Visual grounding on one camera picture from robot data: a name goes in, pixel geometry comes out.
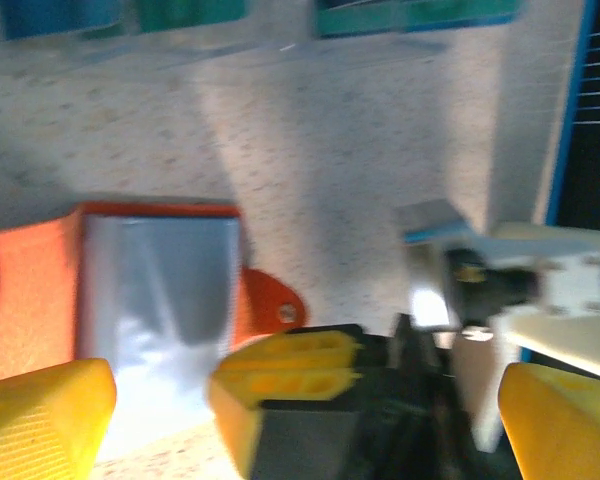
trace orange box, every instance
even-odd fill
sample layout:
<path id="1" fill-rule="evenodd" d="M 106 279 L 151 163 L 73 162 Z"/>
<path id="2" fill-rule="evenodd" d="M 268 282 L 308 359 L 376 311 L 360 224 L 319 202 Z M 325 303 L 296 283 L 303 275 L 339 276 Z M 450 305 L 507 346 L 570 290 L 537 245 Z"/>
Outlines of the orange box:
<path id="1" fill-rule="evenodd" d="M 0 231 L 0 379 L 76 358 L 82 220 L 88 214 L 242 219 L 230 205 L 90 202 L 59 219 Z M 236 307 L 234 348 L 307 320 L 293 290 L 248 267 L 242 267 Z"/>

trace speckled floor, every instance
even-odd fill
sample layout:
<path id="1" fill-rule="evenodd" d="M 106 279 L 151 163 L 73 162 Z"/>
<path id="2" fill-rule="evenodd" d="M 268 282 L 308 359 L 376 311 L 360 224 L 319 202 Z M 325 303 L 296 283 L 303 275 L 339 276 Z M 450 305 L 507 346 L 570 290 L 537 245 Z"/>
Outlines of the speckled floor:
<path id="1" fill-rule="evenodd" d="M 297 289 L 313 323 L 386 333 L 408 281 L 393 207 L 447 193 L 478 227 L 542 208 L 581 8 L 535 0 L 508 26 L 290 43 L 171 73 L 134 70 L 137 57 L 12 68 L 0 228 L 85 195 L 230 199 L 255 265 Z M 232 478 L 222 452 L 201 428 L 95 475 Z"/>

